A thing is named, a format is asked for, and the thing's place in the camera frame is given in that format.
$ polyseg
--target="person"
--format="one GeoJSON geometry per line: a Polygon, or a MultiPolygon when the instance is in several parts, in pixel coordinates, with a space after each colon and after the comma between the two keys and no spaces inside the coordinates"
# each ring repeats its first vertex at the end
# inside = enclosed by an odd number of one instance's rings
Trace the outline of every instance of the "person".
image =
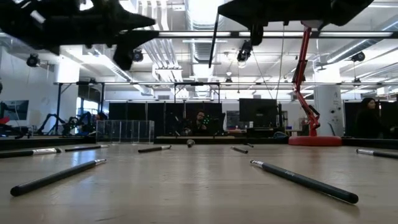
{"type": "Polygon", "coordinates": [[[377,139],[382,134],[393,132],[384,126],[376,110],[376,101],[373,98],[365,98],[361,102],[361,109],[356,116],[356,138],[377,139]]]}
{"type": "Polygon", "coordinates": [[[185,132],[187,135],[206,135],[208,134],[208,130],[206,125],[203,124],[203,120],[205,119],[205,112],[203,110],[198,111],[195,122],[189,128],[185,128],[185,132]]]}

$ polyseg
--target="security camera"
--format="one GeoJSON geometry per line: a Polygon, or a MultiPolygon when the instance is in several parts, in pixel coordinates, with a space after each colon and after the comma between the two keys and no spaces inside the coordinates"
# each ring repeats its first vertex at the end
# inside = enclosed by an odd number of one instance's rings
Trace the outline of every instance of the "security camera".
{"type": "Polygon", "coordinates": [[[360,52],[360,53],[358,53],[358,54],[356,54],[356,55],[354,55],[354,56],[352,56],[350,59],[353,61],[353,62],[363,62],[363,60],[365,60],[365,54],[363,53],[363,52],[360,52]]]}
{"type": "Polygon", "coordinates": [[[250,52],[253,50],[253,47],[251,45],[251,42],[248,40],[245,40],[243,42],[243,45],[241,47],[241,50],[239,50],[237,60],[239,62],[245,62],[249,59],[251,56],[250,52]]]}
{"type": "Polygon", "coordinates": [[[26,60],[26,64],[29,67],[36,68],[40,66],[40,59],[38,54],[30,54],[29,58],[26,60]]]}
{"type": "Polygon", "coordinates": [[[144,59],[141,49],[134,49],[132,52],[132,61],[141,62],[144,59]]]}

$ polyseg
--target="computer monitor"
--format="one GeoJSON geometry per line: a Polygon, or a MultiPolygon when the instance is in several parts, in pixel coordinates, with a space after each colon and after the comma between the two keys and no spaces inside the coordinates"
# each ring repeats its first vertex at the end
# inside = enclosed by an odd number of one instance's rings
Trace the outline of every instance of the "computer monitor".
{"type": "Polygon", "coordinates": [[[276,127],[277,101],[268,99],[239,99],[240,122],[253,121],[255,128],[276,127]]]}

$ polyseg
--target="black marker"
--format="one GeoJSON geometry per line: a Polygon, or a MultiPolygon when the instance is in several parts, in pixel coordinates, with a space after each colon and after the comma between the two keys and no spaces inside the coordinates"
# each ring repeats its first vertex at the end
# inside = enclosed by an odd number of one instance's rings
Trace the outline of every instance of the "black marker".
{"type": "Polygon", "coordinates": [[[10,193],[12,196],[15,196],[15,197],[20,196],[20,195],[29,193],[33,190],[44,187],[48,184],[52,184],[58,180],[62,180],[64,178],[70,177],[72,175],[79,174],[80,172],[83,172],[87,169],[98,166],[104,162],[106,162],[106,159],[97,159],[94,161],[86,162],[86,163],[80,164],[78,166],[74,166],[72,168],[57,172],[56,174],[52,174],[50,176],[43,177],[41,179],[33,180],[31,182],[15,186],[11,189],[10,193]]]}
{"type": "Polygon", "coordinates": [[[254,147],[252,144],[250,143],[244,143],[245,146],[250,146],[250,147],[254,147]]]}
{"type": "Polygon", "coordinates": [[[60,153],[61,149],[51,148],[51,149],[32,149],[16,152],[2,152],[0,153],[0,158],[11,158],[11,157],[22,157],[22,156],[36,156],[44,154],[55,154],[60,153]]]}
{"type": "Polygon", "coordinates": [[[164,149],[170,149],[172,146],[160,146],[160,147],[153,147],[149,149],[139,149],[139,153],[145,153],[145,152],[156,152],[156,151],[161,151],[164,149]]]}
{"type": "Polygon", "coordinates": [[[236,147],[234,147],[234,146],[231,146],[231,149],[233,149],[233,150],[235,150],[235,151],[237,151],[237,152],[245,153],[245,154],[249,153],[249,151],[247,151],[247,150],[238,149],[238,148],[236,148],[236,147]]]}
{"type": "Polygon", "coordinates": [[[397,154],[386,153],[386,152],[377,152],[377,151],[367,150],[367,149],[357,149],[356,153],[398,159],[398,155],[397,154]]]}
{"type": "Polygon", "coordinates": [[[359,198],[356,194],[347,192],[345,190],[341,190],[337,187],[330,186],[328,184],[319,182],[317,180],[311,179],[309,177],[293,173],[289,170],[285,170],[283,168],[271,165],[271,164],[266,164],[265,162],[261,161],[250,161],[251,164],[257,164],[260,166],[263,170],[270,172],[271,174],[278,175],[279,177],[285,178],[287,180],[290,180],[292,182],[295,182],[296,184],[300,184],[304,187],[311,188],[313,190],[318,190],[322,193],[331,195],[333,197],[336,197],[338,199],[344,200],[349,203],[356,203],[358,202],[359,198]]]}
{"type": "Polygon", "coordinates": [[[89,149],[101,149],[109,147],[109,145],[101,145],[101,146],[76,146],[70,149],[64,149],[65,152],[74,152],[74,151],[82,151],[82,150],[89,150],[89,149]]]}

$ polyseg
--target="white pillar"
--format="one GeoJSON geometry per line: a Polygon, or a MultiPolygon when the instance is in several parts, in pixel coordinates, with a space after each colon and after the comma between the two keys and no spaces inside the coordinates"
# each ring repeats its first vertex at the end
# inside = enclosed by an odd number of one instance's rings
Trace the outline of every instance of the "white pillar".
{"type": "MultiPolygon", "coordinates": [[[[325,67],[326,70],[315,71],[314,81],[323,83],[340,82],[340,68],[336,65],[325,67]]],[[[318,136],[343,136],[343,106],[340,86],[316,86],[314,88],[315,108],[320,113],[318,136]]]]}
{"type": "MultiPolygon", "coordinates": [[[[55,82],[75,83],[79,81],[80,65],[70,59],[62,60],[54,68],[55,82]]],[[[78,86],[63,84],[60,102],[60,118],[68,121],[69,117],[76,116],[76,100],[78,97],[78,86]]]]}

